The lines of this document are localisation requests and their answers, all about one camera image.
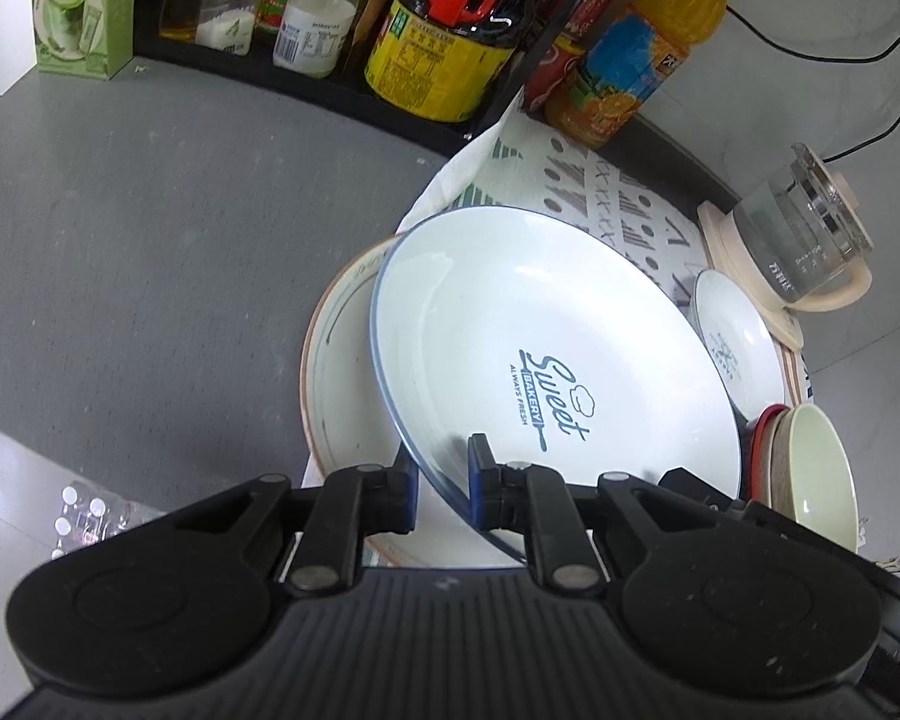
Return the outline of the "large white Sweet plate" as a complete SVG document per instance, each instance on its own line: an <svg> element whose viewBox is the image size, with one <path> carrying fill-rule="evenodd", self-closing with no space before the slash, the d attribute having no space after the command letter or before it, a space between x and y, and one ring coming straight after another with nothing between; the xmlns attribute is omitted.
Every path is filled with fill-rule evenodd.
<svg viewBox="0 0 900 720"><path fill-rule="evenodd" d="M471 527L466 449L658 481L683 468L741 486L725 388L681 310L582 229L476 206L406 232L380 266L368 341L386 411L421 473L414 564L509 567L520 538Z"/></svg>

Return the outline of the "small white bakery plate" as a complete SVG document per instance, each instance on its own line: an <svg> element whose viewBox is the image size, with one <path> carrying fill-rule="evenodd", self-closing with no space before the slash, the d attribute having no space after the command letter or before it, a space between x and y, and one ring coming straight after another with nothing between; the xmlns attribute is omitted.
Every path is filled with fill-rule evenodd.
<svg viewBox="0 0 900 720"><path fill-rule="evenodd" d="M741 422L785 401L784 374L774 340L745 291L713 268L694 282L688 320L707 349Z"/></svg>

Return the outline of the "brown rimmed white plate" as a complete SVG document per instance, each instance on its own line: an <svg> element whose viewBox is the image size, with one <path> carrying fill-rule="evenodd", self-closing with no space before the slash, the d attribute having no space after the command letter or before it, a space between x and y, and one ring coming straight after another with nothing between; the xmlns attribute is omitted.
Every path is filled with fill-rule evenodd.
<svg viewBox="0 0 900 720"><path fill-rule="evenodd" d="M299 401L313 458L308 481L349 466L390 466L404 449L375 376L368 314L375 280L395 236L364 250L333 278L313 310L302 348ZM515 540L496 544L464 522L432 488L418 483L416 527L369 536L365 546L395 567L515 567Z"/></svg>

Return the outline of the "red bowl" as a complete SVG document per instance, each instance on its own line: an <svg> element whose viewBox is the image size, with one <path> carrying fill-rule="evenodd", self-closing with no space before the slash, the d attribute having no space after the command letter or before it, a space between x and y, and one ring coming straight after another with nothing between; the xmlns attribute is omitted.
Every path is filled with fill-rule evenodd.
<svg viewBox="0 0 900 720"><path fill-rule="evenodd" d="M754 421L748 422L741 434L743 481L741 489L746 500L759 500L770 505L770 457L775 431L781 419L790 411L782 403L768 406Z"/></svg>

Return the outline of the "beige bowl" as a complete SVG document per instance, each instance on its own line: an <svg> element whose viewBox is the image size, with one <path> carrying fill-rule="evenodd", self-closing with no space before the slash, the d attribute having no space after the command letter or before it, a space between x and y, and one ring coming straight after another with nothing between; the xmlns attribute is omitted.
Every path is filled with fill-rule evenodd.
<svg viewBox="0 0 900 720"><path fill-rule="evenodd" d="M779 514L793 517L795 507L793 507L792 484L790 484L788 463L784 458L784 449L782 449L782 440L784 440L782 422L788 413L790 413L790 408L782 408L774 413L764 426L763 442L761 442L761 453L759 454L759 460L761 460L759 481L763 483L761 500L764 504Z"/></svg>

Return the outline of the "patterned table mat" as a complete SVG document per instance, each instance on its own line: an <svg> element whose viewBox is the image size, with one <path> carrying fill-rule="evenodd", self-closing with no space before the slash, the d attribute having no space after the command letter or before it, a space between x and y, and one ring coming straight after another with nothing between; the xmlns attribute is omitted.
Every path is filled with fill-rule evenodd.
<svg viewBox="0 0 900 720"><path fill-rule="evenodd" d="M601 156L521 114L507 114L442 167L408 213L507 206L587 232L653 281L688 320L704 239L681 211Z"/></svg>

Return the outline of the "glass electric kettle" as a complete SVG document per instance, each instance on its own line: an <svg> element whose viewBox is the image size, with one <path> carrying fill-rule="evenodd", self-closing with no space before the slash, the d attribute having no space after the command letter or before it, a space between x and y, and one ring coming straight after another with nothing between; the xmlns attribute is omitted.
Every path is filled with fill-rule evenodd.
<svg viewBox="0 0 900 720"><path fill-rule="evenodd" d="M764 305L816 314L844 309L873 283L866 265L873 241L844 176L809 146L795 143L792 151L790 163L736 204L731 224Z"/></svg>

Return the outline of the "dark soy sauce bottle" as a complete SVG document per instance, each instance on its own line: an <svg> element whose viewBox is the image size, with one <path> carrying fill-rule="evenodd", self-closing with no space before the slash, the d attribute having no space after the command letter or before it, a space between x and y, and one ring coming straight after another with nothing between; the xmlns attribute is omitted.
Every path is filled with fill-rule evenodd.
<svg viewBox="0 0 900 720"><path fill-rule="evenodd" d="M497 0L484 20L443 26L429 0L393 0L364 68L379 98L426 121L468 119L546 0Z"/></svg>

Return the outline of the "red cola can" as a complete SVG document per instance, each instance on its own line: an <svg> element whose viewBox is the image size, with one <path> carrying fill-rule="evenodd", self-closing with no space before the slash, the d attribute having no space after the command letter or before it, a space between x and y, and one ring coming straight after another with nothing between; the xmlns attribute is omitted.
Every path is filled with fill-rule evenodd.
<svg viewBox="0 0 900 720"><path fill-rule="evenodd" d="M585 39L612 3L613 0L580 0L523 87L523 109L526 112L538 110L549 94L566 80L572 67L582 59Z"/></svg>

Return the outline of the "white label jar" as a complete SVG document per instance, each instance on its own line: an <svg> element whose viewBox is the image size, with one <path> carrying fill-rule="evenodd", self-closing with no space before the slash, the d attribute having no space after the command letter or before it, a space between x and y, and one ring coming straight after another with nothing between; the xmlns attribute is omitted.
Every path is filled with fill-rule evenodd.
<svg viewBox="0 0 900 720"><path fill-rule="evenodd" d="M287 0L272 63L310 78L336 67L364 0Z"/></svg>

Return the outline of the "orange juice bottle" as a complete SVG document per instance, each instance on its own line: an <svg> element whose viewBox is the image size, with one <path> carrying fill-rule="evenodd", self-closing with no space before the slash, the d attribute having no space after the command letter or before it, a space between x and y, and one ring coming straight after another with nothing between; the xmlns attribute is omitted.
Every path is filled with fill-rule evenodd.
<svg viewBox="0 0 900 720"><path fill-rule="evenodd" d="M720 28L728 0L632 0L549 96L551 127L601 148Z"/></svg>

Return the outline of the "green carton box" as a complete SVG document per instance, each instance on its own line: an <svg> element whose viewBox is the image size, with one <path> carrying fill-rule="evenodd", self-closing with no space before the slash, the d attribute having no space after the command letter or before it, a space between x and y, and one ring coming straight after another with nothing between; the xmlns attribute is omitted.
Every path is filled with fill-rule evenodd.
<svg viewBox="0 0 900 720"><path fill-rule="evenodd" d="M133 57L134 0L32 0L40 71L110 80Z"/></svg>

